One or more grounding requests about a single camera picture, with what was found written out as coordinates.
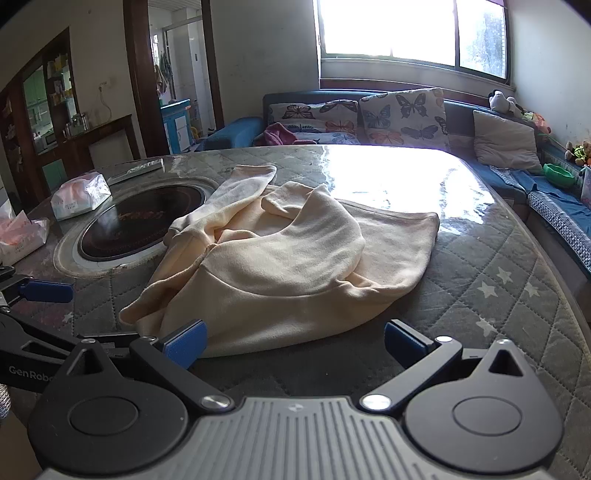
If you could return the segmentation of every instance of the stuffed toy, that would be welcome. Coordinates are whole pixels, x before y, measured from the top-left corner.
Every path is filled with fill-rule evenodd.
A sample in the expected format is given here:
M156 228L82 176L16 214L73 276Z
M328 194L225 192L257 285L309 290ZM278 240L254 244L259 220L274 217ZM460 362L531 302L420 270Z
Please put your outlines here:
M525 110L517 104L515 98L505 98L505 94L500 90L490 93L488 98L492 111L505 115L513 115L515 118L523 118Z
M550 135L552 133L552 129L548 125L548 122L546 122L545 118L539 113L526 112L523 116L523 120L532 122L543 134Z
M513 116L515 118L523 118L525 110L523 110L522 107L517 104L517 100L515 100L513 97L507 97L507 100L509 102L509 111L513 114Z
M573 145L572 142L566 142L564 158L574 161L578 167L591 166L591 143L583 142L582 145Z
M493 112L504 114L509 113L511 104L509 103L509 100L505 98L503 92L496 90L495 92L490 93L488 98Z

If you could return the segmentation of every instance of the wooden door frame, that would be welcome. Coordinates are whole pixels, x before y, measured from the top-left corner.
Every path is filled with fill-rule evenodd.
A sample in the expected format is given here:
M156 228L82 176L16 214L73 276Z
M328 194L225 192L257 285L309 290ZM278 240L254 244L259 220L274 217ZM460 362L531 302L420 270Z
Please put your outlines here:
M123 21L135 112L146 157L169 155L170 150L155 88L148 0L123 0Z
M210 0L202 1L203 34L207 54L209 85L212 94L213 114L216 128L223 128L222 98L215 47ZM150 21L148 18L148 0L123 0L125 27L125 45L129 63L129 76L134 92L135 111L139 129L144 141L147 157L169 155L168 142L160 111L160 103L155 88L154 62L150 45Z

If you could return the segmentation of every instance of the butterfly pillow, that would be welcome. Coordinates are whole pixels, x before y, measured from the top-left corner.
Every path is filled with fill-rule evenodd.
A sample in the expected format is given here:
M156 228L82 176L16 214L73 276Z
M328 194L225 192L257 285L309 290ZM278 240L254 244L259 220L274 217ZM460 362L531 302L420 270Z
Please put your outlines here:
M342 138L355 142L357 138L357 113L355 100L333 100L326 103L274 103L269 106L268 124L280 122L299 140L308 140L310 134L319 143L341 142Z
M359 107L372 145L449 151L440 88L379 93L362 98Z

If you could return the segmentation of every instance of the round table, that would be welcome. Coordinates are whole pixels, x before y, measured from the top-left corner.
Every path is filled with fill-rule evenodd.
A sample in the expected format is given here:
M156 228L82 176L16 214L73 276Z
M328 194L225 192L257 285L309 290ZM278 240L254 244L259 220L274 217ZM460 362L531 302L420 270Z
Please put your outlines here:
M139 163L99 171L108 178ZM420 284L376 319L315 342L202 359L191 368L195 374L238 401L245 394L350 395L355 400L401 370L382 344L386 320L399 318L431 338L450 335L467 348L487 348L495 339L508 337L523 351L565 418L566 435L551 473L565 479L587 475L589 327L556 269L513 211L463 161L441 151L306 145L173 155L164 157L164 171L114 185L114 200L67 222L56 222L45 200L29 217L50 218L47 244L16 268L37 278L73 283L76 294L70 304L22 301L14 310L73 335L116 330L117 313L137 298L163 248L98 274L77 271L67 258L54 259L56 247L59 253L68 232L84 228L129 192L172 181L202 181L215 187L237 164L276 165L276 185L289 180L312 187L325 183L338 199L399 212L437 212L441 226ZM18 392L12 399L17 412L25 415L30 396Z

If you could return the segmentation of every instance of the green bowl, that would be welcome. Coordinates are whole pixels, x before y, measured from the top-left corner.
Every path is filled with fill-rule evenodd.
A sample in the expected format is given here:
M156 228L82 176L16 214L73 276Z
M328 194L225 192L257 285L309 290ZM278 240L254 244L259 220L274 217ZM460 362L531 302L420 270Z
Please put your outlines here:
M561 189L567 189L574 184L574 175L571 172L551 163L544 165L544 175L552 185Z

